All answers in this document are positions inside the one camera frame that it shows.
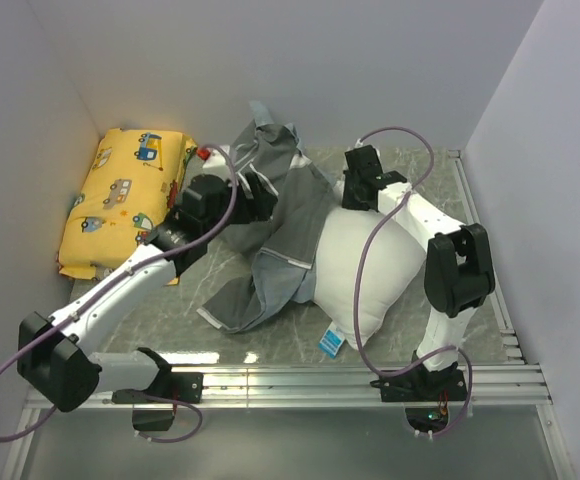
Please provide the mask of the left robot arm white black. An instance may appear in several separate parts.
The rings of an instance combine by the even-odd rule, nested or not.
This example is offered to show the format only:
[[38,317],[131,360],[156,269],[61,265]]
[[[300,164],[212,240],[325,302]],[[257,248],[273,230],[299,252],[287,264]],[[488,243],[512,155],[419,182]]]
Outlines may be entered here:
[[98,354],[100,343],[150,292],[202,258],[225,227],[267,221],[276,203],[254,172],[236,183],[194,177],[120,267],[50,318],[33,313],[21,322],[19,375],[64,413],[98,392],[128,391],[149,402],[174,398],[172,367],[158,353],[141,347],[111,360]]

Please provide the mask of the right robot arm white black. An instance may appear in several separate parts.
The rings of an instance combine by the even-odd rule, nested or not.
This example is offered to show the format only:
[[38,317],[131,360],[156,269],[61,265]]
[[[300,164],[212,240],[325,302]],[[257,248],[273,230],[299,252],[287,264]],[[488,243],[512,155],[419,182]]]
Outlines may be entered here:
[[[363,362],[374,373],[392,378],[410,376],[414,394],[430,400],[442,392],[445,375],[455,366],[470,319],[496,286],[486,229],[463,224],[415,192],[396,171],[384,171],[377,150],[357,146],[345,153],[342,206],[382,215],[361,250],[353,290],[353,338]],[[360,330],[362,276],[371,244],[386,225],[398,225],[425,251],[424,292],[431,305],[424,337],[412,364],[382,371],[364,351]]]

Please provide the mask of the blue-grey pillowcase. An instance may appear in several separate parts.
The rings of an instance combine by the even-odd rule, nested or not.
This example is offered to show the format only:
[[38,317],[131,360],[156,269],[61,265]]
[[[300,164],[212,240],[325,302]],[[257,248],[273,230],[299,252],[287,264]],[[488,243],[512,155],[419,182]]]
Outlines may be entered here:
[[250,273],[228,281],[198,310],[225,333],[251,330],[290,302],[312,300],[316,252],[335,207],[333,183],[304,153],[293,124],[273,119],[259,101],[253,121],[229,147],[240,176],[255,174],[277,201],[270,219],[231,225],[220,239],[250,262]]

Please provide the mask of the white pillow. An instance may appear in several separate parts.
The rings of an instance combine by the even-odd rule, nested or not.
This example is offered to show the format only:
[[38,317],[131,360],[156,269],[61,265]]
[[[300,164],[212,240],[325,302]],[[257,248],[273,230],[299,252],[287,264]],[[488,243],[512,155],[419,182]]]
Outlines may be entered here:
[[299,208],[291,228],[294,259],[305,271],[292,300],[319,306],[357,349],[367,343],[405,292],[424,261],[406,230],[382,216],[341,205],[343,183],[325,182]]

